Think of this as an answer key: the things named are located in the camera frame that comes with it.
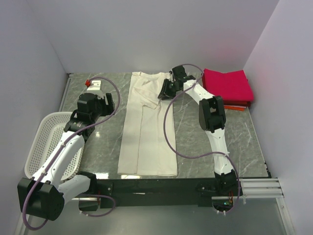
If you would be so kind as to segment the cream white t-shirt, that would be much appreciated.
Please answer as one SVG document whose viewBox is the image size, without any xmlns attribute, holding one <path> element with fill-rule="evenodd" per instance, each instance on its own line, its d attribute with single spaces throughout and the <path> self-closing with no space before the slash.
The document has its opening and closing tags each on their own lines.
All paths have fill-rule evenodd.
<svg viewBox="0 0 313 235">
<path fill-rule="evenodd" d="M 132 73 L 117 170 L 120 175 L 178 174 L 177 156 L 166 143 L 163 133 L 163 119 L 169 102 L 157 98 L 166 78 L 170 78 L 169 73 Z M 175 147 L 172 107 L 167 115 L 166 133 L 171 146 Z"/>
</svg>

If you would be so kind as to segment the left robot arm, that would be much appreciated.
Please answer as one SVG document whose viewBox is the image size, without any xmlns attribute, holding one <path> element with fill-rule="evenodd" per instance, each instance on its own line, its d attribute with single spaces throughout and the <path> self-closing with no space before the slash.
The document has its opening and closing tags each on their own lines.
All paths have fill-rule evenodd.
<svg viewBox="0 0 313 235">
<path fill-rule="evenodd" d="M 56 220 L 64 205 L 72 198 L 84 194 L 87 197 L 97 193 L 96 175 L 78 172 L 65 183 L 61 178 L 75 154 L 84 147 L 95 130 L 100 117 L 109 119 L 116 112 L 112 94 L 101 98 L 96 94 L 84 93 L 79 96 L 77 109 L 70 116 L 56 148 L 42 167 L 29 179 L 22 178 L 17 186 L 23 220 L 33 215 Z"/>
</svg>

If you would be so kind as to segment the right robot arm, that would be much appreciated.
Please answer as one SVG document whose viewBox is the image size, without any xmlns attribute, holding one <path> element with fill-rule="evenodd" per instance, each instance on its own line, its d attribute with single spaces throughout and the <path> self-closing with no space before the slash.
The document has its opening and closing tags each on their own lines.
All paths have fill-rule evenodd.
<svg viewBox="0 0 313 235">
<path fill-rule="evenodd" d="M 241 192 L 239 173 L 229 157 L 225 141 L 226 116 L 224 101 L 221 96 L 211 94 L 200 85 L 200 79 L 187 75 L 184 66 L 185 64 L 182 64 L 170 70 L 172 78 L 164 80 L 158 95 L 158 99 L 171 101 L 163 119 L 165 141 L 174 153 L 186 159 L 197 159 L 212 155 L 214 158 L 214 174 L 217 180 L 214 184 L 216 193 L 226 195 L 237 190 L 239 196 Z M 189 95 L 199 106 L 199 124 L 209 139 L 211 146 L 211 152 L 209 153 L 199 156 L 185 156 L 177 152 L 168 140 L 166 133 L 167 115 L 173 102 L 183 94 Z"/>
</svg>

